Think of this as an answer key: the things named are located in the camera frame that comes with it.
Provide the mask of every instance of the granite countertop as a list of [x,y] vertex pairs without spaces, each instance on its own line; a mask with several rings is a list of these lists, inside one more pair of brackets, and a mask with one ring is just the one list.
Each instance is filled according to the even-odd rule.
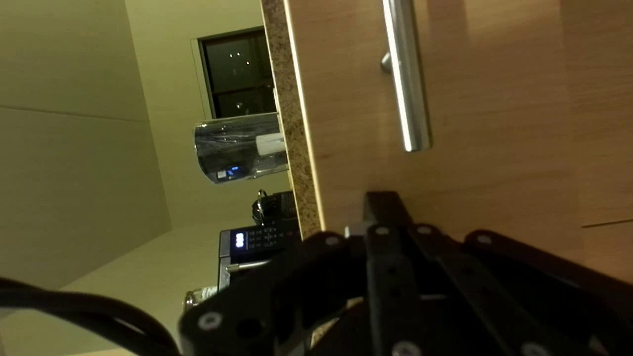
[[261,8],[277,92],[277,111],[285,137],[291,184],[297,203],[299,226],[301,235],[305,238],[321,231],[321,225],[303,114],[299,103],[297,78],[292,62],[284,2],[283,0],[261,0]]

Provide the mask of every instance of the beige wall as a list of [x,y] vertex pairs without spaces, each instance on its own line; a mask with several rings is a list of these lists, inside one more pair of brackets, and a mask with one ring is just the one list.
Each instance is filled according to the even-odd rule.
[[123,0],[0,2],[0,151],[0,276],[60,288],[170,229]]
[[287,174],[214,186],[198,167],[194,124],[204,106],[191,42],[263,23],[258,0],[126,0],[156,154],[174,227],[250,216],[259,188],[290,189]]
[[[249,219],[245,219],[175,229],[63,289],[111,296],[136,305],[157,318],[178,341],[177,323],[185,292],[216,285],[218,232],[248,224]],[[35,312],[8,316],[0,321],[0,330],[7,356],[62,356],[116,347]]]

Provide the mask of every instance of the stainless steel handle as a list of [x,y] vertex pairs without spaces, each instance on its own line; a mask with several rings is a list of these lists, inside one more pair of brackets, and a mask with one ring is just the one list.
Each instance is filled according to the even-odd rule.
[[261,265],[265,265],[267,264],[268,261],[257,261],[257,262],[248,262],[245,264],[234,264],[234,265],[228,265],[227,268],[227,272],[228,273],[233,273],[233,272],[237,272],[238,270],[246,270],[246,269],[253,269],[256,267],[259,267]]
[[418,50],[413,0],[382,0],[389,40],[389,53],[382,59],[389,67],[396,86],[396,99],[407,152],[431,147],[429,116]]

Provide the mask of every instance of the black cable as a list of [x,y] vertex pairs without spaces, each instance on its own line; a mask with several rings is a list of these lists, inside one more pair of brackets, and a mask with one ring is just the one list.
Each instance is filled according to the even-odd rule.
[[[66,294],[71,295],[71,298],[65,299]],[[110,298],[81,293],[48,292],[25,283],[0,278],[0,307],[40,310],[88,329],[140,356],[179,354],[171,335],[158,321],[131,305]]]

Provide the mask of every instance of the window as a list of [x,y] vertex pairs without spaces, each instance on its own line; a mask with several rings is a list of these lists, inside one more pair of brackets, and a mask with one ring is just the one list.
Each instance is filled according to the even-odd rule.
[[213,118],[275,112],[263,27],[200,40]]

